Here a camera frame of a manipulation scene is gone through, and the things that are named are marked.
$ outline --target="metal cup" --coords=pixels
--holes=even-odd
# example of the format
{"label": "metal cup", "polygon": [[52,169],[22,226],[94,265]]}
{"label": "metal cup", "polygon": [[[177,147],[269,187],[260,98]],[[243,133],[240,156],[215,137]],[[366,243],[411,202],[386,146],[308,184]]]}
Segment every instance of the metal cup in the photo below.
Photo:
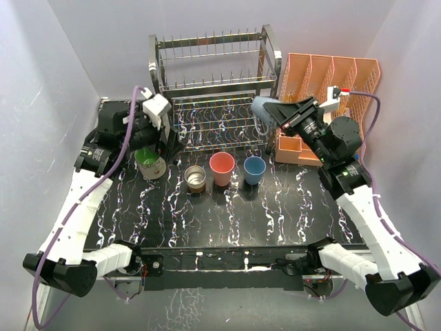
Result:
{"label": "metal cup", "polygon": [[190,191],[194,193],[202,192],[205,189],[205,170],[199,165],[193,165],[186,169],[184,173],[185,182]]}

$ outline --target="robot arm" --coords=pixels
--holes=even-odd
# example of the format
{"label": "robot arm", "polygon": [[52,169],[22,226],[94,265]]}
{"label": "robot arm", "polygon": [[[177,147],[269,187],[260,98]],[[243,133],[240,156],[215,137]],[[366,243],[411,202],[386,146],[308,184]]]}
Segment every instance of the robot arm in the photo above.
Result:
{"label": "robot arm", "polygon": [[[153,96],[147,88],[142,93],[147,100],[136,104],[130,150],[153,146],[165,159],[171,159],[181,149],[168,119],[172,107],[160,94]],[[59,229],[63,229],[43,263],[40,281],[46,285],[83,297],[98,277],[120,268],[129,272],[138,270],[136,258],[140,249],[132,243],[115,241],[106,248],[83,254],[90,226],[112,180],[103,181],[84,200],[79,201],[79,198],[115,164],[126,131],[127,110],[102,109],[98,126],[86,138],[76,160],[68,196],[51,233],[38,254],[27,254],[23,260],[24,268],[35,275],[43,253]],[[76,209],[69,222],[63,225],[74,204],[77,204]]]}
{"label": "robot arm", "polygon": [[328,88],[328,101],[322,105],[313,97],[298,103],[263,103],[257,97],[252,111],[258,117],[266,112],[271,117],[268,125],[275,123],[291,137],[300,135],[314,151],[323,163],[318,171],[323,186],[351,217],[375,263],[350,253],[331,238],[309,245],[303,261],[308,268],[327,268],[348,278],[366,292],[380,314],[389,316],[425,298],[440,278],[394,239],[400,234],[384,211],[382,218],[393,234],[381,224],[373,204],[369,173],[353,157],[362,144],[358,124],[348,117],[337,117],[329,125],[324,123],[323,114],[338,107],[340,93],[337,87]]}

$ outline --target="blue cup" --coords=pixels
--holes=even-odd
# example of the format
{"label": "blue cup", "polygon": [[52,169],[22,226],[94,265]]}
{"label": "blue cup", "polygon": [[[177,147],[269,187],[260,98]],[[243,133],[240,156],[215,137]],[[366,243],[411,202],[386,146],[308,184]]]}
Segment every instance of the blue cup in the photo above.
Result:
{"label": "blue cup", "polygon": [[249,185],[256,185],[263,177],[267,164],[261,157],[249,157],[243,164],[245,168],[245,181]]}

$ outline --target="wall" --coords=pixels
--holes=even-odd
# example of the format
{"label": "wall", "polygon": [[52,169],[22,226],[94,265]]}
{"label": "wall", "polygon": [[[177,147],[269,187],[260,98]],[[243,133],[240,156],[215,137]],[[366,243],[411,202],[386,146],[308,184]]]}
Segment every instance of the wall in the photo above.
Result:
{"label": "wall", "polygon": [[393,0],[48,0],[100,96],[151,86],[147,38],[244,32],[271,24],[288,52],[362,57]]}
{"label": "wall", "polygon": [[22,330],[21,263],[52,228],[99,102],[47,1],[0,4],[0,329]]}
{"label": "wall", "polygon": [[[382,204],[404,239],[441,265],[439,31],[439,1],[397,1],[367,56],[382,68],[382,112],[368,143]],[[441,286],[419,306],[427,330],[439,330]]]}

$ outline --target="metal rack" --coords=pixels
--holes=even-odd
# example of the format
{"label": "metal rack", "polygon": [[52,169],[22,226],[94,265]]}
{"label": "metal rack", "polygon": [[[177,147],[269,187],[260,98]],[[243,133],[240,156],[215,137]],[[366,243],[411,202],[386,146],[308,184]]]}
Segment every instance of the metal rack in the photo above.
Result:
{"label": "metal rack", "polygon": [[262,89],[276,97],[281,63],[270,25],[261,32],[149,40],[155,92],[172,102],[173,123],[187,152],[266,144],[249,107]]}

